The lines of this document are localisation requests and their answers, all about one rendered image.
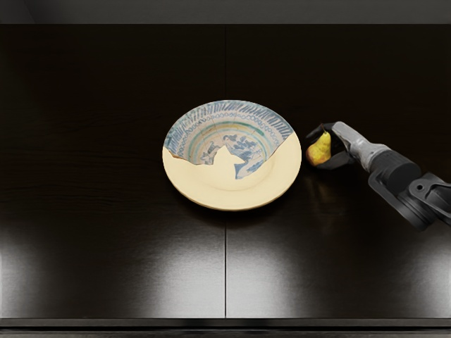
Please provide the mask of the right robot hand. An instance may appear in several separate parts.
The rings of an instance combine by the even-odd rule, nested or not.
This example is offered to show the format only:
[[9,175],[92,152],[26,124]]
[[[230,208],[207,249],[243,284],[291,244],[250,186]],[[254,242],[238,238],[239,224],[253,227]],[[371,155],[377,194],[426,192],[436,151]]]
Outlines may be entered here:
[[321,124],[310,132],[306,136],[309,146],[320,137],[323,131],[327,131],[331,136],[331,158],[315,168],[334,170],[358,162],[363,169],[369,170],[372,146],[367,139],[349,125],[338,121]]

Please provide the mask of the yellow pear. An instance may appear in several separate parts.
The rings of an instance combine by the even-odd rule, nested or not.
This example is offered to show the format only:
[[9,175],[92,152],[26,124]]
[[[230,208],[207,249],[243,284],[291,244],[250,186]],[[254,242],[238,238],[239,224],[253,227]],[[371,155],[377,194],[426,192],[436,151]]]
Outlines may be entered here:
[[331,158],[331,136],[327,131],[323,131],[320,137],[309,146],[306,151],[308,162],[316,167]]

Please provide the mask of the cream plate with blue pattern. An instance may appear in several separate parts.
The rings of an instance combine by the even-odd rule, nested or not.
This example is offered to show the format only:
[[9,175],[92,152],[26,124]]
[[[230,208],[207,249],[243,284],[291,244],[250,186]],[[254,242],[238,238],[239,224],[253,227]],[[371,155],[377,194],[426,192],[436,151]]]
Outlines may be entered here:
[[172,185],[190,201],[246,211],[290,188],[302,149],[281,115],[260,104],[222,100],[180,117],[166,135],[162,159]]

